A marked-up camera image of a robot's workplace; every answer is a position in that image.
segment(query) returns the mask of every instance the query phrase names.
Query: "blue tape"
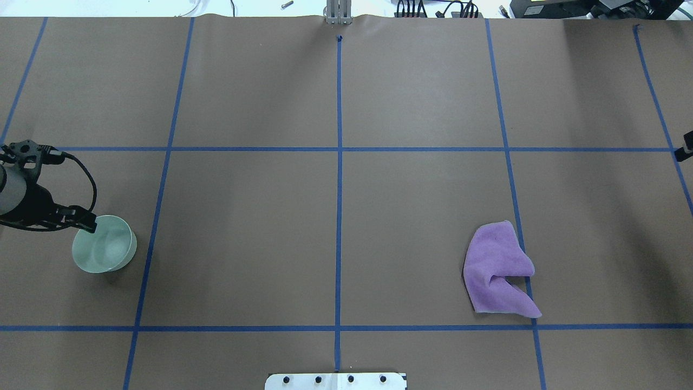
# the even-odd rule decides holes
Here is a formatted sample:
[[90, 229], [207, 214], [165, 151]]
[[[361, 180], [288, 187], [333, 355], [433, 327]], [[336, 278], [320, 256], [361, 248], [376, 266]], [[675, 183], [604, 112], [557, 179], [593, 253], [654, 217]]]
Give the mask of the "blue tape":
[[29, 71], [31, 70], [31, 65], [34, 63], [34, 57], [36, 57], [36, 51], [39, 49], [39, 44], [41, 43], [41, 38], [46, 30], [46, 24], [48, 23], [48, 18], [45, 17], [41, 23], [41, 28], [39, 29], [39, 35], [36, 37], [36, 42], [34, 42], [34, 47], [31, 49], [31, 55], [29, 56], [29, 61], [26, 62], [26, 67], [24, 68], [24, 74], [21, 75], [21, 80], [19, 82], [19, 87], [17, 88], [17, 93], [15, 94], [15, 100], [12, 101], [12, 107], [10, 107], [10, 112], [7, 115], [7, 120], [5, 121], [5, 127], [2, 130], [2, 135], [0, 135], [0, 145], [5, 143], [5, 138], [7, 138], [7, 133], [10, 130], [10, 124], [12, 123], [12, 117], [15, 115], [15, 110], [17, 109], [17, 104], [19, 103], [19, 97], [21, 96], [21, 91], [24, 90], [24, 84], [26, 83], [26, 78], [29, 76]]
[[539, 330], [693, 329], [693, 323], [566, 323], [538, 325]]
[[[338, 152], [330, 146], [57, 146], [61, 151], [168, 151], [174, 152]], [[671, 153], [670, 148], [563, 148], [553, 146], [510, 146], [511, 152], [598, 152], [598, 153]], [[345, 146], [343, 152], [504, 152], [498, 146]]]
[[[337, 228], [335, 234], [335, 326], [342, 324], [342, 179], [344, 174], [342, 139], [342, 36], [337, 36]], [[340, 331], [335, 331], [335, 371], [342, 365]]]
[[132, 332], [134, 326], [0, 325], [0, 332]]
[[647, 63], [645, 62], [645, 55], [642, 52], [642, 46], [640, 45], [640, 36], [638, 35], [639, 24], [633, 26], [633, 36], [635, 38], [635, 45], [638, 48], [638, 55], [640, 56], [640, 64], [642, 65], [642, 72], [645, 74], [645, 80], [647, 81], [647, 86], [650, 89], [650, 94], [652, 95], [652, 101], [654, 102], [654, 107], [657, 109], [657, 115], [659, 116], [659, 122], [662, 125], [662, 131], [664, 131], [664, 136], [667, 139], [667, 145], [669, 145], [669, 150], [672, 154], [672, 160], [674, 161], [674, 166], [676, 167], [676, 173], [678, 174], [678, 181], [681, 182], [681, 187], [683, 188], [683, 195], [686, 197], [686, 202], [688, 203], [688, 210], [693, 215], [693, 201], [691, 201], [690, 193], [688, 192], [688, 186], [686, 185], [686, 180], [683, 177], [683, 172], [681, 171], [681, 166], [676, 161], [676, 155], [674, 155], [674, 145], [672, 144], [672, 137], [669, 135], [669, 129], [667, 128], [667, 122], [664, 120], [664, 114], [662, 113], [662, 108], [659, 106], [659, 99], [657, 99], [657, 94], [654, 92], [654, 86], [652, 85], [652, 80], [650, 79], [649, 71], [647, 70]]
[[470, 147], [436, 147], [436, 146], [375, 146], [375, 147], [346, 147], [345, 152], [502, 152], [504, 148], [493, 146]]
[[139, 332], [334, 332], [333, 325], [140, 326]]
[[302, 146], [174, 146], [171, 151], [180, 152], [336, 152], [331, 147]]
[[532, 330], [531, 325], [343, 325], [343, 332], [465, 332]]
[[517, 147], [508, 148], [511, 152], [667, 152], [671, 148], [556, 148], [556, 147]]
[[183, 63], [180, 69], [180, 78], [178, 80], [178, 91], [176, 92], [175, 105], [173, 106], [173, 117], [171, 118], [171, 127], [168, 134], [168, 146], [166, 157], [164, 158], [164, 168], [161, 171], [161, 182], [159, 183], [159, 195], [157, 197], [157, 205], [154, 212], [154, 221], [152, 222], [152, 232], [149, 238], [149, 247], [147, 249], [147, 258], [144, 265], [142, 275], [142, 284], [137, 301], [137, 312], [135, 314], [134, 326], [135, 331], [132, 333], [132, 343], [130, 344], [130, 354], [128, 355], [128, 365], [125, 369], [125, 379], [123, 381], [123, 390], [128, 390], [130, 386], [130, 376], [132, 374], [132, 363], [134, 361], [134, 352], [137, 348], [137, 328], [142, 320], [142, 309], [144, 306], [144, 297], [147, 292], [147, 282], [149, 280], [149, 270], [152, 264], [152, 254], [154, 253], [154, 243], [157, 238], [157, 229], [159, 226], [159, 215], [161, 213], [161, 202], [164, 199], [164, 189], [166, 187], [166, 176], [168, 175], [168, 164], [170, 162], [171, 147], [173, 146], [173, 137], [175, 136], [175, 126], [178, 120], [178, 108], [180, 107], [180, 99], [183, 94], [183, 82], [185, 81], [185, 71], [188, 65], [188, 55], [190, 53], [190, 43], [193, 38], [193, 28], [195, 27], [195, 18], [190, 18], [190, 26], [188, 27], [188, 39], [185, 44], [185, 54], [183, 55]]
[[[476, 332], [534, 330], [534, 325], [0, 325], [0, 332]], [[693, 329], [693, 323], [561, 323], [538, 324], [537, 330]]]
[[[518, 196], [515, 188], [515, 175], [513, 173], [513, 164], [510, 159], [510, 145], [508, 143], [508, 134], [505, 128], [505, 116], [503, 115], [503, 103], [500, 98], [500, 86], [498, 84], [498, 70], [495, 66], [495, 55], [493, 54], [493, 39], [491, 37], [491, 25], [488, 19], [486, 22], [486, 39], [489, 43], [489, 57], [491, 58], [491, 72], [493, 73], [493, 86], [495, 88], [495, 102], [498, 106], [498, 120], [500, 121], [500, 132], [503, 136], [503, 147], [505, 148], [505, 164], [508, 169], [508, 180], [510, 182], [510, 193], [513, 200], [513, 210], [515, 212], [515, 224], [517, 225], [518, 241], [523, 251], [525, 250], [525, 236], [522, 229], [522, 219], [520, 218], [520, 207], [518, 205]], [[527, 286], [527, 295], [533, 300], [532, 281], [529, 277], [525, 278]], [[539, 383], [542, 390], [546, 390], [546, 378], [544, 375], [544, 362], [541, 355], [541, 343], [539, 342], [539, 331], [536, 327], [536, 319], [532, 319], [532, 333], [534, 335], [534, 352], [536, 355], [536, 366], [539, 374]]]

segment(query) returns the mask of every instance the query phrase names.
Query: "microfiber cloth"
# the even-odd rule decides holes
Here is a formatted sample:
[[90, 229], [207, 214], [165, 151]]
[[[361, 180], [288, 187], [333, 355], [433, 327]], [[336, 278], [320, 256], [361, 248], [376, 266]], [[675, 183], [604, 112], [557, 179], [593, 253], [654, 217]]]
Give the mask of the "microfiber cloth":
[[464, 260], [464, 284], [477, 313], [512, 313], [541, 317], [534, 301], [506, 276], [532, 276], [534, 264], [523, 252], [508, 221], [479, 228]]

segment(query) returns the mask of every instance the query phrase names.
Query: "metal bracket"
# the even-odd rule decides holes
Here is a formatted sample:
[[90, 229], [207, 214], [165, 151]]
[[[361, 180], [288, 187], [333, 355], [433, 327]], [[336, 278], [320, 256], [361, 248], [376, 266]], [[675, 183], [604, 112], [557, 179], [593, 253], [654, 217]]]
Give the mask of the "metal bracket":
[[327, 24], [351, 24], [351, 0], [327, 0], [325, 21]]
[[404, 373], [274, 374], [265, 390], [407, 390]]

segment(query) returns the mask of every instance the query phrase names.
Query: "metal plate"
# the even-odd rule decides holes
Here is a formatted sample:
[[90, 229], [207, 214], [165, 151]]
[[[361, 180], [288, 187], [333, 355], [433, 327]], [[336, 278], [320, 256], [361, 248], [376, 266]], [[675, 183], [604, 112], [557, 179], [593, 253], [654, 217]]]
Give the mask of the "metal plate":
[[403, 373], [312, 373], [274, 374], [265, 382], [265, 390], [406, 390]]

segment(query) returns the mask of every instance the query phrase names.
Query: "black device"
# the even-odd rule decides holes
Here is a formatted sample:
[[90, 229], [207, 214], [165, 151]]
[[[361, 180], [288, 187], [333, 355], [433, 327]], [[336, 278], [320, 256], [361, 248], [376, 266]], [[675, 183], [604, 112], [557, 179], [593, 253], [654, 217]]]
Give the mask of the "black device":
[[693, 157], [693, 131], [688, 132], [683, 135], [684, 146], [676, 149], [674, 155], [676, 156], [676, 161], [682, 162]]
[[[27, 139], [0, 146], [0, 225], [32, 232], [55, 232], [67, 228], [96, 231], [96, 183], [81, 161], [48, 145]], [[37, 184], [41, 168], [73, 160], [87, 175], [93, 196], [88, 210], [81, 206], [62, 206], [51, 193]]]
[[512, 0], [510, 9], [518, 19], [565, 19], [587, 15], [596, 3], [586, 0]]
[[594, 19], [664, 20], [683, 0], [512, 0], [516, 18], [565, 19], [589, 14]]

